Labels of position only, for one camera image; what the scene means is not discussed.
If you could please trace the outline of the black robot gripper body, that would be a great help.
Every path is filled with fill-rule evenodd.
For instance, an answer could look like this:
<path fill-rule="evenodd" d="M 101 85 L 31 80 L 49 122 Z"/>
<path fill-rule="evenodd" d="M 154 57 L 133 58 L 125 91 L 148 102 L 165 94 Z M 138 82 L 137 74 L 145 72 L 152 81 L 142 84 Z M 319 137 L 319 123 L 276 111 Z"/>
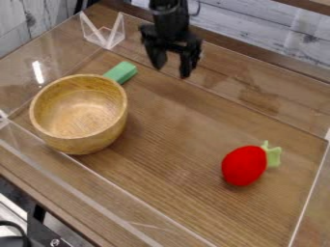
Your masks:
<path fill-rule="evenodd" d="M 142 44 L 145 41 L 164 41 L 165 50 L 170 46 L 177 53 L 197 50 L 200 40 L 189 31 L 189 17 L 200 11 L 189 13 L 188 0 L 149 0 L 148 8 L 153 23 L 138 26 Z"/>

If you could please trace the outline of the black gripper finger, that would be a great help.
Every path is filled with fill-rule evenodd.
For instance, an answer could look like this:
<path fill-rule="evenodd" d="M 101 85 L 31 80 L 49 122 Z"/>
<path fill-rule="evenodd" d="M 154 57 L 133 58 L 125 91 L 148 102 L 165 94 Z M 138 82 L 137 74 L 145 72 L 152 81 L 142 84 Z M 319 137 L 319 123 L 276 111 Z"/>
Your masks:
<path fill-rule="evenodd" d="M 165 42 L 164 41 L 145 41 L 144 47 L 150 64 L 154 69 L 161 69 L 166 62 Z"/>
<path fill-rule="evenodd" d="M 192 50 L 192 51 L 184 51 L 180 54 L 180 77 L 186 78 L 190 75 L 192 70 L 196 68 L 198 59 L 200 59 L 201 51 Z"/>

